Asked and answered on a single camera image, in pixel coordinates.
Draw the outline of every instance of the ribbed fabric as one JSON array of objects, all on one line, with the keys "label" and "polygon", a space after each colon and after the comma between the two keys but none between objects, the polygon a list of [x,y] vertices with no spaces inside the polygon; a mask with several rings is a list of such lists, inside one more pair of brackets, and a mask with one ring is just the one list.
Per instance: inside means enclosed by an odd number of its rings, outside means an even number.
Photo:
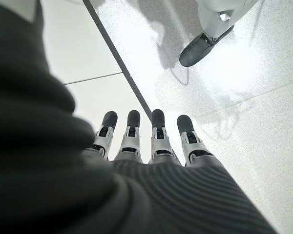
[{"label": "ribbed fabric", "polygon": [[144,187],[153,213],[161,214],[161,233],[169,233],[166,226],[171,228],[171,224],[191,234],[275,233],[224,168],[145,165],[129,160],[113,165],[117,173]]}]

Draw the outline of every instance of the robotic finger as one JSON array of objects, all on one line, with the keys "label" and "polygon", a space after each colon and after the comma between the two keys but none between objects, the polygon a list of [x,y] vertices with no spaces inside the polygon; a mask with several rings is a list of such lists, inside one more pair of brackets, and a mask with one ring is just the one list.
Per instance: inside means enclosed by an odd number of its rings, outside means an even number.
[{"label": "robotic finger", "polygon": [[197,136],[189,116],[182,115],[177,119],[182,149],[187,167],[221,166],[221,162],[206,148]]},{"label": "robotic finger", "polygon": [[114,161],[129,159],[142,162],[140,154],[140,114],[132,110],[128,114],[127,128],[123,136],[123,141]]},{"label": "robotic finger", "polygon": [[165,116],[163,111],[152,112],[152,138],[150,164],[171,162],[180,165],[173,151],[165,128]]},{"label": "robotic finger", "polygon": [[108,151],[111,147],[116,123],[117,114],[114,111],[107,112],[91,147],[93,151],[99,152],[105,160],[108,160]]}]

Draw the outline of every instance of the shoe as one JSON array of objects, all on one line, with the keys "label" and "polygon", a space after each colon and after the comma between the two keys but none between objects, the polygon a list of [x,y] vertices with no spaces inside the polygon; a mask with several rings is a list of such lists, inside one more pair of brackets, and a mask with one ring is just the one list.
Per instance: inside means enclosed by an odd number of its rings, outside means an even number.
[{"label": "shoe", "polygon": [[182,51],[179,61],[184,67],[191,67],[204,58],[214,46],[233,30],[234,25],[225,31],[220,37],[211,41],[204,33],[198,35]]}]

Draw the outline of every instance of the speckled floor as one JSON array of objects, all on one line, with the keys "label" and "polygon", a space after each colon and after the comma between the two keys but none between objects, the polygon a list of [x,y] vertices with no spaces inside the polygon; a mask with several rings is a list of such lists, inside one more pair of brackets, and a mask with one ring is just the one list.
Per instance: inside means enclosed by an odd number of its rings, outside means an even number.
[{"label": "speckled floor", "polygon": [[178,58],[202,31],[195,0],[91,3],[150,109],[165,112],[180,160],[176,119],[187,114],[272,225],[293,234],[293,0],[260,0],[190,68]]}]

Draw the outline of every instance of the black fingertip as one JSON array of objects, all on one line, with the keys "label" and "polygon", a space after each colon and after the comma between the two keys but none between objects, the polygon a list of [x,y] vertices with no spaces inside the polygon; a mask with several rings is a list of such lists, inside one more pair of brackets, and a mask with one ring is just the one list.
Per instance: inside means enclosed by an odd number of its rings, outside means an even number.
[{"label": "black fingertip", "polygon": [[177,119],[177,125],[178,125],[178,130],[180,135],[183,132],[188,133],[188,132],[194,131],[194,127],[189,116],[186,116],[186,115],[179,116]]},{"label": "black fingertip", "polygon": [[152,112],[152,129],[165,127],[165,116],[162,110],[156,109]]},{"label": "black fingertip", "polygon": [[132,110],[128,114],[127,127],[140,127],[140,113],[136,110]]},{"label": "black fingertip", "polygon": [[115,130],[115,126],[117,123],[117,114],[114,111],[109,111],[105,114],[102,125],[104,127],[112,127]]}]

